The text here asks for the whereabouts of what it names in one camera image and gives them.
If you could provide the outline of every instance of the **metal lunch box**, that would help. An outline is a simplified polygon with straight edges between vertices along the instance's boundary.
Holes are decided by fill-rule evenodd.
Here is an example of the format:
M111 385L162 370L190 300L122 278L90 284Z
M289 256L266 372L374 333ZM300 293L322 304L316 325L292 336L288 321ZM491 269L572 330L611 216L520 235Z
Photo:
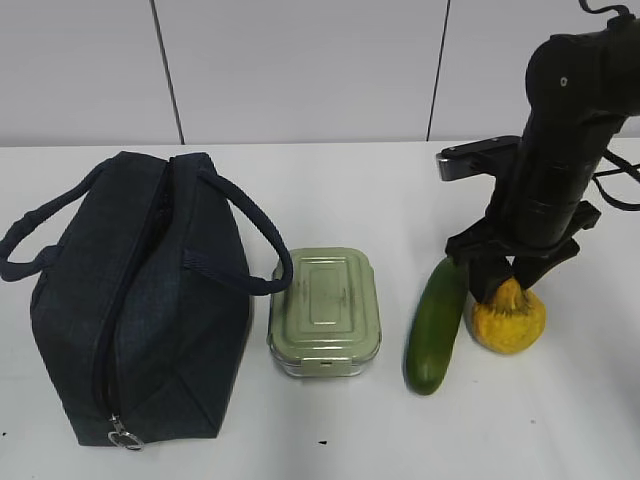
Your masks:
M291 251L291 286L272 296L267 343L295 377L359 374L382 340L373 269L350 248ZM282 273L279 264L274 275Z

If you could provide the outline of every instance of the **lunch bag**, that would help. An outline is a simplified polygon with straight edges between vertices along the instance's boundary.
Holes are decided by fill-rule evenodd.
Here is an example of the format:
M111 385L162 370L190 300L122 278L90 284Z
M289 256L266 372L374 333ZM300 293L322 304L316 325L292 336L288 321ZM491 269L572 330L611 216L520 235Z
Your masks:
M57 245L8 258L86 194ZM249 275L228 201L267 238L281 278ZM251 326L251 295L284 290L291 257L276 227L204 153L121 152L27 213L0 242L0 276L40 273L36 343L81 445L216 437Z

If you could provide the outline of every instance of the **zipper pull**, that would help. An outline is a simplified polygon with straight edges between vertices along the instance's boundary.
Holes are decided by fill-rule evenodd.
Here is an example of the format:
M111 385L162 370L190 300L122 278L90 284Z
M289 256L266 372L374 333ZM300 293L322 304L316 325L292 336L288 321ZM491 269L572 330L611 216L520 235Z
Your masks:
M107 435L111 443L116 447L126 448L127 450L132 450L134 452L140 452L144 449L144 442L133 433L127 432L127 429L120 421L119 416L112 414L109 421L113 424L113 428L115 429Z

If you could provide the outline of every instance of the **white tabletop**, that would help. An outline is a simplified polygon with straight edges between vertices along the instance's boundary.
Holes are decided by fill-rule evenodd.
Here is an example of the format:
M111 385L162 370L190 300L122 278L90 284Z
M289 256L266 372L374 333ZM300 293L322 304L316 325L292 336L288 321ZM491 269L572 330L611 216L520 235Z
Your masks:
M35 279L0 284L0 479L637 479L640 478L640 215L603 211L580 232L582 253L536 285L547 330L513 357L475 344L464 326L443 386L411 394L401 373L412 314L446 238L480 218L493 180L440 182L434 154L450 144L380 143L129 147L169 157L207 151L219 172L271 216L289 248L346 246L375 272L383 342L359 377L295 380L265 343L268 298L256 317L216 440L134 454L76 444L31 336ZM640 158L640 140L613 149ZM0 233L75 185L114 147L0 149ZM640 187L607 179L627 201ZM74 207L16 252L57 240ZM252 272L275 254L238 218Z

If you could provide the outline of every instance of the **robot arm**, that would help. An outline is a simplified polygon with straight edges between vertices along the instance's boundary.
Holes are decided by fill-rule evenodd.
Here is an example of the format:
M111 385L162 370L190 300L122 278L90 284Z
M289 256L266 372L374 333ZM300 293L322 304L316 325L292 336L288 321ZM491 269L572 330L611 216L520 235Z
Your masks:
M452 147L438 156L444 180L496 178L485 217L446 248L469 263L479 302L512 276L529 288L577 255L573 235L595 226L600 212L581 198L612 136L640 115L640 20L626 13L601 32L554 35L533 54L526 87L531 113L521 138Z

